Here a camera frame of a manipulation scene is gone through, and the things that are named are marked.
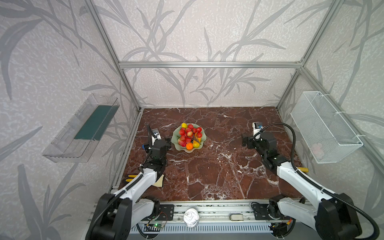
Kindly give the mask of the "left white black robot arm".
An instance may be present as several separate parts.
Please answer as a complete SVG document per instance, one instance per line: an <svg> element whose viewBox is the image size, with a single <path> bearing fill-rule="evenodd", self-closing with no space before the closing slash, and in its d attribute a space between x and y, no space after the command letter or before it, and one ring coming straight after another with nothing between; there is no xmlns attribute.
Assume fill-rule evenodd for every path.
<svg viewBox="0 0 384 240"><path fill-rule="evenodd" d="M157 129L147 125L148 144L145 161L139 174L113 194L100 197L86 240L126 240L131 229L142 219L159 214L156 200L142 199L143 193L163 175L167 166L167 151L172 148L169 138L163 139Z"/></svg>

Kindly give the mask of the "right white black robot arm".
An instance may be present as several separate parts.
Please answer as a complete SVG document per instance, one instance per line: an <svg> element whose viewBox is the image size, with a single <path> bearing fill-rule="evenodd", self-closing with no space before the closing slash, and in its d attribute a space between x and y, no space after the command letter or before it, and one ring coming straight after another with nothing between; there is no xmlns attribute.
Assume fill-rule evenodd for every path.
<svg viewBox="0 0 384 240"><path fill-rule="evenodd" d="M296 135L293 135L291 157L287 159L278 152L274 135L266 131L270 125L264 127L262 123L255 122L252 128L253 135L243 136L242 145L256 150L266 169L289 183L311 203L307 206L284 195L271 198L269 214L273 219L287 216L298 220L315 230L323 240L359 240L363 233L358 218L361 215L373 227L373 233L367 239L379 238L380 228L376 221L356 207L348 195L336 194L296 167L294 163Z"/></svg>

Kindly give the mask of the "small orange fake fruit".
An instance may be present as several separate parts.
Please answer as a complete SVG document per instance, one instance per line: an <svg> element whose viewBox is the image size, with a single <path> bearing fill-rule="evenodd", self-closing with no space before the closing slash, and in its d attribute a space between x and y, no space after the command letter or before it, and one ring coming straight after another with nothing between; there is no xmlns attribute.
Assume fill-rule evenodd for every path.
<svg viewBox="0 0 384 240"><path fill-rule="evenodd" d="M187 143L186 144L186 149L188 150L188 151L190 151L190 150L192 150L194 147L193 147L193 144L192 143Z"/></svg>

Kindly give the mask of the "red fake grape bunch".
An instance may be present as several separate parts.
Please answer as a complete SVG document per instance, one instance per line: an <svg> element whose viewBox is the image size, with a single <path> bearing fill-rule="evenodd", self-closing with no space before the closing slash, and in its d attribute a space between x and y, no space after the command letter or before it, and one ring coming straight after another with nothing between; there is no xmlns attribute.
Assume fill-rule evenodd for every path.
<svg viewBox="0 0 384 240"><path fill-rule="evenodd" d="M181 128L178 130L177 140L179 146L186 149L187 143L193 143L197 141L200 143L200 146L203 144L203 129L201 127L196 127L193 124L187 124L186 129Z"/></svg>

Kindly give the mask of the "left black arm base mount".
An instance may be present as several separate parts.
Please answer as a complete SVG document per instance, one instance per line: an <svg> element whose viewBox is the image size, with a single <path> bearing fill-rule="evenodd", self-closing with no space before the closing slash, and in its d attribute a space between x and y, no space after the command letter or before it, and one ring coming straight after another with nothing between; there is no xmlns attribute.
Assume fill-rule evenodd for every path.
<svg viewBox="0 0 384 240"><path fill-rule="evenodd" d="M146 198L154 203L154 209L151 215L143 218L143 221L160 220L160 221L172 221L175 213L174 204L166 204L160 202L158 199Z"/></svg>

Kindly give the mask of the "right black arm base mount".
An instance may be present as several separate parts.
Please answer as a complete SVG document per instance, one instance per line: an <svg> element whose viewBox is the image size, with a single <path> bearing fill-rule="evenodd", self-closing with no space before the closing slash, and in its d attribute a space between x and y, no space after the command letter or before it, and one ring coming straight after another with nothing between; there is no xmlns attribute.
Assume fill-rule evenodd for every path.
<svg viewBox="0 0 384 240"><path fill-rule="evenodd" d="M278 208L278 201L285 198L285 195L278 195L270 198L267 204L257 202L251 203L255 220L274 220L274 221L288 221L291 218L283 215Z"/></svg>

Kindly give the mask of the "green yellow fake mango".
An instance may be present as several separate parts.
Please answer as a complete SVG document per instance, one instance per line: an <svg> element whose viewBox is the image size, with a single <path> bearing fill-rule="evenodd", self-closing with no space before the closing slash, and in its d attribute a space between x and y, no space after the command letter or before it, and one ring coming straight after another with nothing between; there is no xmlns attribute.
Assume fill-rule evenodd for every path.
<svg viewBox="0 0 384 240"><path fill-rule="evenodd" d="M193 147L198 148L200 146L200 143L197 141L193 141Z"/></svg>

